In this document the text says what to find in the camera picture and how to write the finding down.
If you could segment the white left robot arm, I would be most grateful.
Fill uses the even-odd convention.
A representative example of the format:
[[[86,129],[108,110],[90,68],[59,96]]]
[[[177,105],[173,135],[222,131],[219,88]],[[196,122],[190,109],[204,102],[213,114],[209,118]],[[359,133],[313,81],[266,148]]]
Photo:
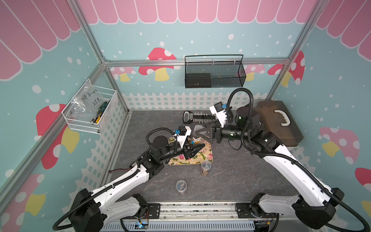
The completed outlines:
[[[148,203],[141,195],[134,194],[122,203],[118,199],[155,177],[163,170],[166,161],[180,155],[191,159],[205,147],[202,143],[188,142],[191,135],[189,126],[180,126],[175,131],[164,128],[175,138],[172,143],[163,135],[153,141],[149,140],[151,135],[161,130],[157,128],[147,134],[148,148],[122,176],[92,191],[79,191],[70,210],[54,223],[52,229],[61,231],[73,228],[76,232],[99,232],[104,225],[114,220],[126,217],[141,219],[147,214]]]

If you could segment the clear plastic candy jar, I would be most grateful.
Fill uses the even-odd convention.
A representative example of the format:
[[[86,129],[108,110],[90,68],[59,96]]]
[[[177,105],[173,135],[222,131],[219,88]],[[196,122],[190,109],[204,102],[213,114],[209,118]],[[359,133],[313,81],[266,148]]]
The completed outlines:
[[[204,145],[204,140],[201,137],[189,137],[188,144],[190,147],[195,147],[198,145]]]

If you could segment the clear plastic jar lid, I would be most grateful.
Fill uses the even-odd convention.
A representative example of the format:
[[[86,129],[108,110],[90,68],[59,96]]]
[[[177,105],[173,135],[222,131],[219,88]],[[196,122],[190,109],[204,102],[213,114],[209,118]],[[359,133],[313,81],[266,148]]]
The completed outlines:
[[[201,125],[201,124],[197,124],[194,126],[194,132],[198,131],[198,130],[201,130],[201,129],[204,129],[205,126],[204,125]]]

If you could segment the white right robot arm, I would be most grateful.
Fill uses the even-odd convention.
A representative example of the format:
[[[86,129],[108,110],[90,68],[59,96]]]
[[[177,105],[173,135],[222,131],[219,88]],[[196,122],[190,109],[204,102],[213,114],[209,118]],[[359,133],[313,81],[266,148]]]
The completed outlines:
[[[244,92],[249,97],[249,103],[244,106],[246,114],[234,115],[231,101],[238,92]],[[257,155],[279,171],[297,190],[295,196],[271,196],[258,193],[250,203],[253,216],[260,217],[263,213],[276,213],[296,216],[303,224],[320,229],[329,227],[338,232],[346,231],[330,224],[336,213],[336,206],[340,206],[352,214],[363,225],[363,232],[369,232],[369,223],[355,210],[342,201],[344,193],[339,188],[330,188],[316,178],[304,167],[287,149],[282,141],[268,130],[262,130],[258,119],[253,119],[254,97],[250,90],[237,88],[227,103],[218,102],[210,107],[216,116],[217,122],[213,126],[197,130],[195,133],[212,143],[223,139],[239,140],[241,146],[250,154]]]

